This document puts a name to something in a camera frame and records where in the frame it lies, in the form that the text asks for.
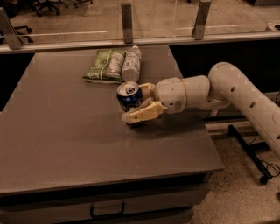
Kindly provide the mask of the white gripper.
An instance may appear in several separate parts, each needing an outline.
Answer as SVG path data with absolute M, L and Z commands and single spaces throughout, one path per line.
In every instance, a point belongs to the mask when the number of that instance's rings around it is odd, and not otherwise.
M 151 101 L 146 107 L 123 113 L 122 120 L 128 124 L 153 120 L 164 112 L 174 114 L 182 112 L 186 108 L 186 89 L 183 80 L 180 78 L 164 79 L 156 86 L 147 82 L 139 87 L 144 99 L 153 97 L 155 88 L 155 99 L 157 101 Z

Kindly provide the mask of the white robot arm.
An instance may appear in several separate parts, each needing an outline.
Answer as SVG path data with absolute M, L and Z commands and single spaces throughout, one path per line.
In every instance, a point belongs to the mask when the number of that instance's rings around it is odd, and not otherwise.
M 207 76 L 170 78 L 158 84 L 124 82 L 117 98 L 128 124 L 149 121 L 187 108 L 238 109 L 272 151 L 280 157 L 280 107 L 264 95 L 236 66 L 220 62 Z

